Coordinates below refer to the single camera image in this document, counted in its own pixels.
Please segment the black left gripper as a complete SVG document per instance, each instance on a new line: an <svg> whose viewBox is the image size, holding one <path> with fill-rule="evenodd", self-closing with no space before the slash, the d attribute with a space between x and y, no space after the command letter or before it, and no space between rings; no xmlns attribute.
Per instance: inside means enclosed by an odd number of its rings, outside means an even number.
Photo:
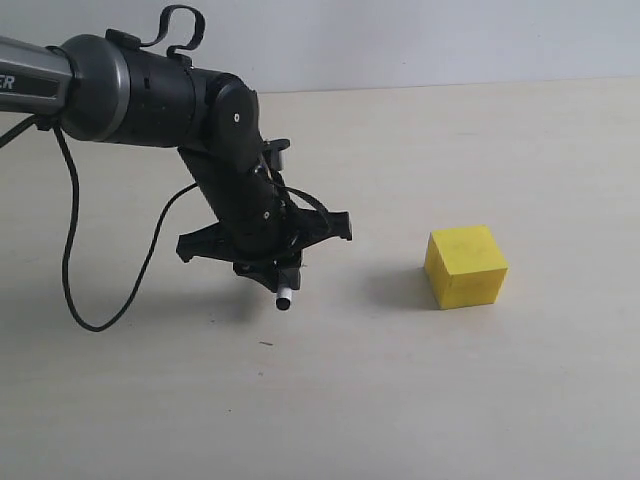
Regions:
<svg viewBox="0 0 640 480"><path fill-rule="evenodd" d="M289 187L263 153L244 172L221 159L180 148L179 155L217 222L179 237L176 253L228 262L234 273L271 293L298 291L302 253L331 238L353 238L349 213L331 212L312 195Z"/></svg>

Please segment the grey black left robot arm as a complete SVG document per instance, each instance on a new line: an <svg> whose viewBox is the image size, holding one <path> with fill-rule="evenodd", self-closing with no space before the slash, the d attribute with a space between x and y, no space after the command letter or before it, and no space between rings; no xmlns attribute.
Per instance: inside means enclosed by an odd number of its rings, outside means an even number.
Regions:
<svg viewBox="0 0 640 480"><path fill-rule="evenodd" d="M3 38L1 108L80 141L176 149L216 216L179 238L183 261L229 262L271 291L295 290L306 248L352 237L347 213L313 197L297 206L299 191L281 175L289 141L261 136L257 94L233 74L144 51L114 31L47 48Z"/></svg>

